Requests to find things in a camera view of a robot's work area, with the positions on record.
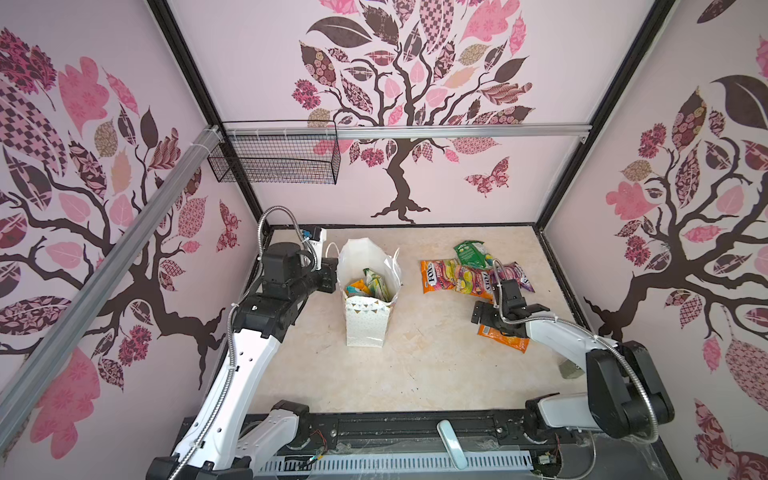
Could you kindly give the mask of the green small snack packet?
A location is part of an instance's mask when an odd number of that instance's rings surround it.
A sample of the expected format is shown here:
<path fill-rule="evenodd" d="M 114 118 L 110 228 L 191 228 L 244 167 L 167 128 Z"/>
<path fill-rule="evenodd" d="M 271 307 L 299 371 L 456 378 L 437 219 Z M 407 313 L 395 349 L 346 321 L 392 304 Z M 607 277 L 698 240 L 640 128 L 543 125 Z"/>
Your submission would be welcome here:
<path fill-rule="evenodd" d="M 482 241 L 465 240 L 453 247 L 462 266 L 475 269 L 489 269 L 494 257 L 487 251 Z"/>

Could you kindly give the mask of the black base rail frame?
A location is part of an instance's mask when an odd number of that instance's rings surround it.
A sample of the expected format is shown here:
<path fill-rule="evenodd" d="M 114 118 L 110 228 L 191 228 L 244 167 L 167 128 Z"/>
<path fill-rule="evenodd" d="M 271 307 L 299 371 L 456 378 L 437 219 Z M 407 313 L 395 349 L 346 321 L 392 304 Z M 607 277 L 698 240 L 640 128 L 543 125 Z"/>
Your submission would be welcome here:
<path fill-rule="evenodd" d="M 230 467 L 184 479 L 678 479 L 662 441 L 533 429 L 525 410 L 311 413 L 280 402 L 246 416 Z"/>

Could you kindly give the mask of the white paper gift bag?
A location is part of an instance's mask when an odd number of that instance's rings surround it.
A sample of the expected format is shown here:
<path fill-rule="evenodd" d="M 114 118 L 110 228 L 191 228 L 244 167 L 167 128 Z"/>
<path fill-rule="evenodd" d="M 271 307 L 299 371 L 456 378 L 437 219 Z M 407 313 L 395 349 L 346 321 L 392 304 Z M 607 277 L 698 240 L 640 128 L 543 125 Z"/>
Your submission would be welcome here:
<path fill-rule="evenodd" d="M 325 253 L 338 261 L 346 345 L 381 348 L 403 285 L 398 254 L 386 253 L 369 238 L 350 239 L 342 247 L 331 243 Z"/>

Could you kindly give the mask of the yellow gummy snack bag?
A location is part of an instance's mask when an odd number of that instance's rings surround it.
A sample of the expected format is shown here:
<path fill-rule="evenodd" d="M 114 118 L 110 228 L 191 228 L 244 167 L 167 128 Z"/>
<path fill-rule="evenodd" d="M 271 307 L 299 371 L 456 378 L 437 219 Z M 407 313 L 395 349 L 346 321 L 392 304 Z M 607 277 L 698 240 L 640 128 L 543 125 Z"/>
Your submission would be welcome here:
<path fill-rule="evenodd" d="M 358 279 L 350 284 L 350 287 L 353 287 L 358 290 L 367 290 L 368 287 L 363 279 Z"/>

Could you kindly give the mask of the orange skittles style packet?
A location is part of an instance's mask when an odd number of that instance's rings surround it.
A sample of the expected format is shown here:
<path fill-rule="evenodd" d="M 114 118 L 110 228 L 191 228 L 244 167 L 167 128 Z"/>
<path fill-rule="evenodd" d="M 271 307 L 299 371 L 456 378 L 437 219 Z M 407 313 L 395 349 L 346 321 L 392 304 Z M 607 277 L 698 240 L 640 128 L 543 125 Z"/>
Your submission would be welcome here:
<path fill-rule="evenodd" d="M 420 267 L 423 292 L 454 290 L 459 266 L 457 259 L 422 260 Z"/>

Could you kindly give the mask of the purple candy packet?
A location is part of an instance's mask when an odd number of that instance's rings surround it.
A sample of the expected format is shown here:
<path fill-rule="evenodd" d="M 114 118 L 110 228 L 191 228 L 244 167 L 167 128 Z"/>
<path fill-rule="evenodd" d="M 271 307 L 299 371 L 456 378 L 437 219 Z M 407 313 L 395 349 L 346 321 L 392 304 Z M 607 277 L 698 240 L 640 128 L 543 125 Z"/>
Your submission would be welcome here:
<path fill-rule="evenodd" d="M 530 293 L 535 292 L 531 281 L 517 262 L 504 264 L 500 269 L 496 269 L 496 272 L 500 274 L 502 280 L 515 280 L 521 289 Z"/>

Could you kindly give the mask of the yellow pink candy packet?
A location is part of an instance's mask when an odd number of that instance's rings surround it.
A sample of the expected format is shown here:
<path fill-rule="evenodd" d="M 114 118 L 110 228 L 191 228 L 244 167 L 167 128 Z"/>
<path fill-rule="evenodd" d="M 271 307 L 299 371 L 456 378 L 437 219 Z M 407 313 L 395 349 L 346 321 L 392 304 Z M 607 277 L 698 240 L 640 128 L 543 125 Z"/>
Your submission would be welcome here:
<path fill-rule="evenodd" d="M 461 266 L 457 271 L 455 290 L 465 295 L 492 300 L 494 295 L 490 271 Z"/>

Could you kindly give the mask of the green lemon candy bag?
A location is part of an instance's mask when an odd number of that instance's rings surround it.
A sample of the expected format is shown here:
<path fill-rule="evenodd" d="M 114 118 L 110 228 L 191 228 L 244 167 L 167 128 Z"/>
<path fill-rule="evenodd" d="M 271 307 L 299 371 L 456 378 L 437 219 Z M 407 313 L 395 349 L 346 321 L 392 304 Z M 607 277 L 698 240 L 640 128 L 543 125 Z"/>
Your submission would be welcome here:
<path fill-rule="evenodd" d="M 365 268 L 363 273 L 364 283 L 370 292 L 370 296 L 385 303 L 391 302 L 393 295 L 390 292 L 385 278 L 370 268 Z"/>

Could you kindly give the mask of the aluminium rail left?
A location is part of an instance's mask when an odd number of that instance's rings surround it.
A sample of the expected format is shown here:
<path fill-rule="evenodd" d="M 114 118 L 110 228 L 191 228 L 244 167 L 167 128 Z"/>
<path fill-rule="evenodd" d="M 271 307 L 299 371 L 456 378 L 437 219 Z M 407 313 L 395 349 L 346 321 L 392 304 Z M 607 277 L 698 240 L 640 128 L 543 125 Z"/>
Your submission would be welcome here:
<path fill-rule="evenodd" d="M 105 255 L 101 266 L 81 287 L 69 307 L 42 338 L 1 392 L 1 446 L 5 448 L 23 426 L 39 398 L 59 373 L 101 308 L 133 265 L 194 172 L 222 140 L 223 129 L 204 128 L 190 144 L 164 184 L 135 221 Z"/>

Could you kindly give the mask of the aluminium rail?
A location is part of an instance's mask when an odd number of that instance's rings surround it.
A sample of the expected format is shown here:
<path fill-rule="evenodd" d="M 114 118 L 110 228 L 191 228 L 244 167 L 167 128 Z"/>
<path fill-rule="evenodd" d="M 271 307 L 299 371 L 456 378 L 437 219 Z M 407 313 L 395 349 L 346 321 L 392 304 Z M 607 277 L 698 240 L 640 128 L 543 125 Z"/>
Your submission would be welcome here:
<path fill-rule="evenodd" d="M 513 124 L 513 125 L 448 125 L 448 126 L 384 126 L 384 127 L 277 127 L 229 125 L 225 131 L 233 137 L 323 136 L 344 140 L 415 139 L 415 138 L 511 138 L 511 137 L 577 137 L 589 136 L 592 126 L 577 123 Z"/>
<path fill-rule="evenodd" d="M 81 287 L 69 307 L 42 338 L 1 392 L 1 446 L 5 448 L 23 426 L 39 398 L 59 373 L 101 308 L 133 265 L 194 172 L 222 140 L 223 129 L 204 128 L 190 144 L 164 184 L 135 221 L 105 255 L 101 266 Z"/>

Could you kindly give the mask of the orange flat snack packet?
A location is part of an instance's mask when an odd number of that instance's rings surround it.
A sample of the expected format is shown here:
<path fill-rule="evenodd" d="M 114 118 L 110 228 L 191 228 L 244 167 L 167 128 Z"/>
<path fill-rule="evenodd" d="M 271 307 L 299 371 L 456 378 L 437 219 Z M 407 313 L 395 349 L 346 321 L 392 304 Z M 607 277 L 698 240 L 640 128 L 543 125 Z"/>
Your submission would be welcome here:
<path fill-rule="evenodd" d="M 494 340 L 497 343 L 506 345 L 510 348 L 525 353 L 528 349 L 530 340 L 526 338 L 520 338 L 517 336 L 504 335 L 497 329 L 489 326 L 480 325 L 477 334 L 481 337 Z"/>

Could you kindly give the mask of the aluminium rail back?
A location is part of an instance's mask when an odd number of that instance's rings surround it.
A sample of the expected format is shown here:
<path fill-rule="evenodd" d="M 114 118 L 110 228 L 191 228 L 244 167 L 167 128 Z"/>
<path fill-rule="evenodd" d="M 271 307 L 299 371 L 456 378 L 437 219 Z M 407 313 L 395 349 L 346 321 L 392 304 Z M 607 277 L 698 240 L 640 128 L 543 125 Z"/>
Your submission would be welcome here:
<path fill-rule="evenodd" d="M 577 137 L 589 136 L 592 126 L 577 123 L 513 124 L 513 125 L 448 125 L 448 126 L 384 126 L 384 127 L 277 127 L 229 125 L 225 131 L 233 137 L 323 136 L 344 140 L 415 139 L 415 138 L 511 138 L 511 137 Z"/>

